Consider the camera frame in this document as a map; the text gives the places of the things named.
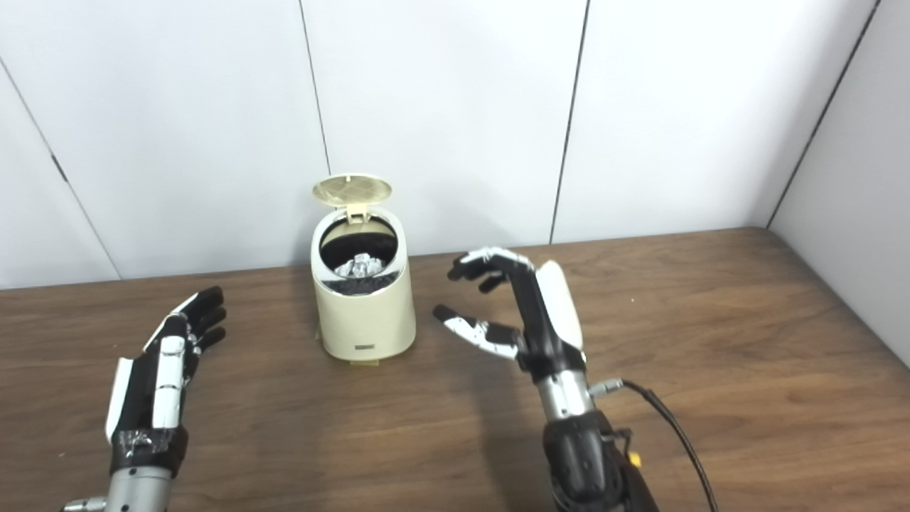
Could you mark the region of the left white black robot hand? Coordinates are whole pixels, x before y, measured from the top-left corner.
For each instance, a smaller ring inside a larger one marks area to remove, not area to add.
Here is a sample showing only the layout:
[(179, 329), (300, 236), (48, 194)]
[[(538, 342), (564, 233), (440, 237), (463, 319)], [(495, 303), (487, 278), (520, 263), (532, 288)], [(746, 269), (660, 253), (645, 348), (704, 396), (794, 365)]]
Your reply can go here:
[(105, 420), (111, 474), (163, 469), (178, 476), (189, 441), (186, 388), (202, 354), (225, 338), (224, 301), (219, 286), (196, 292), (162, 319), (139, 356), (118, 359)]

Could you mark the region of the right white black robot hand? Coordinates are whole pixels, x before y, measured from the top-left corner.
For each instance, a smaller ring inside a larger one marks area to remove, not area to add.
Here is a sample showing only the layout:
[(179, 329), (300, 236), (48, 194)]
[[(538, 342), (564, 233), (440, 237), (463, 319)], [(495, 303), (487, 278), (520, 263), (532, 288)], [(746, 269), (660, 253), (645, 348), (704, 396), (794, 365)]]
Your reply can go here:
[(434, 318), (453, 334), (484, 352), (518, 362), (534, 383), (565, 370), (586, 370), (581, 324), (562, 267), (554, 260), (536, 267), (504, 247), (481, 247), (453, 260), (446, 276), (449, 281), (482, 278), (482, 294), (510, 283), (523, 321), (518, 328), (436, 305)]

